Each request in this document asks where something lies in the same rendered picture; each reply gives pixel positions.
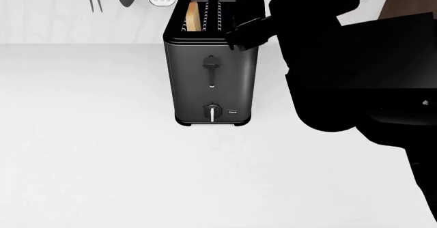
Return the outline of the black toaster lever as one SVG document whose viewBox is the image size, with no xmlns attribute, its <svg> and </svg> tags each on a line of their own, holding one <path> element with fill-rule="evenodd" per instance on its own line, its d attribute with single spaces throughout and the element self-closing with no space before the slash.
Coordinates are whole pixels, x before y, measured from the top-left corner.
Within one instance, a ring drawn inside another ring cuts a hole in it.
<svg viewBox="0 0 437 228">
<path fill-rule="evenodd" d="M 203 68 L 208 71 L 208 82 L 210 88 L 215 87 L 215 71 L 220 68 L 221 61 L 213 55 L 209 55 L 203 60 Z"/>
</svg>

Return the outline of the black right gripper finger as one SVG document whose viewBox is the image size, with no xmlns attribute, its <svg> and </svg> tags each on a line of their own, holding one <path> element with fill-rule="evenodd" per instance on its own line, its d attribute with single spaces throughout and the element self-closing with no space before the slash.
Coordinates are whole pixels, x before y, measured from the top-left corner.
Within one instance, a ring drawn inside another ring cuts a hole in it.
<svg viewBox="0 0 437 228">
<path fill-rule="evenodd" d="M 225 34 L 225 39 L 230 49 L 237 47 L 239 51 L 247 51 L 267 43 L 276 34 L 275 20 L 272 16 L 267 16 L 234 27 Z"/>
<path fill-rule="evenodd" d="M 264 0 L 251 0 L 251 20 L 266 17 Z"/>
</svg>

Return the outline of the slice of toast bread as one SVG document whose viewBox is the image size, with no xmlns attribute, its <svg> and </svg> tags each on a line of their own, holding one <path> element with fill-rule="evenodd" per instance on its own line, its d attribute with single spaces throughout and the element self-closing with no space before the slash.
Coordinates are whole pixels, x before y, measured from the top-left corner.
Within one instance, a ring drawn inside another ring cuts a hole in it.
<svg viewBox="0 0 437 228">
<path fill-rule="evenodd" d="M 189 3 L 186 16 L 185 16 L 186 30 L 187 31 L 201 31 L 201 19 L 199 13 L 198 3 L 192 1 Z"/>
</svg>

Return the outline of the brown wooden panel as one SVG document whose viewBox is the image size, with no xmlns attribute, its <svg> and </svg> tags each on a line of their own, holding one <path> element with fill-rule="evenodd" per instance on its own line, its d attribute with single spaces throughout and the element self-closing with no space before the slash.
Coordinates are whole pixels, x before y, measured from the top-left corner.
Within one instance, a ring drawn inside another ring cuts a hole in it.
<svg viewBox="0 0 437 228">
<path fill-rule="evenodd" d="M 426 12 L 437 15 L 437 0 L 386 0 L 379 19 Z"/>
</svg>

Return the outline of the black toaster dial knob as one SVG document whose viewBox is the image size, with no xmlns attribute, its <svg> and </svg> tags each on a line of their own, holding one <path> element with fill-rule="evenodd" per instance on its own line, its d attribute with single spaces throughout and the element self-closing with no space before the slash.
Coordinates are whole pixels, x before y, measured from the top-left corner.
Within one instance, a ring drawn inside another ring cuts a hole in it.
<svg viewBox="0 0 437 228">
<path fill-rule="evenodd" d="M 203 107 L 203 113 L 210 123 L 214 123 L 223 114 L 223 109 L 219 104 L 211 103 Z"/>
</svg>

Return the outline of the black two-slot toaster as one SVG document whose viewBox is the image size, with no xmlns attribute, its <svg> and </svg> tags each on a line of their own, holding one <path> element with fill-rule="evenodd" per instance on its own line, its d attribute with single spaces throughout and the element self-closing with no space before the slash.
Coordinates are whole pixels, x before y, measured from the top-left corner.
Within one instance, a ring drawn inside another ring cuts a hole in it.
<svg viewBox="0 0 437 228">
<path fill-rule="evenodd" d="M 199 6 L 201 31 L 187 31 L 185 16 L 190 2 Z M 230 49 L 225 34 L 251 14 L 251 0 L 178 0 L 163 33 L 175 120 L 181 125 L 233 124 L 251 120 L 258 49 Z M 210 88 L 203 60 L 209 55 L 221 61 Z M 214 123 L 203 107 L 216 103 L 223 109 Z M 228 110 L 238 110 L 229 115 Z"/>
</svg>

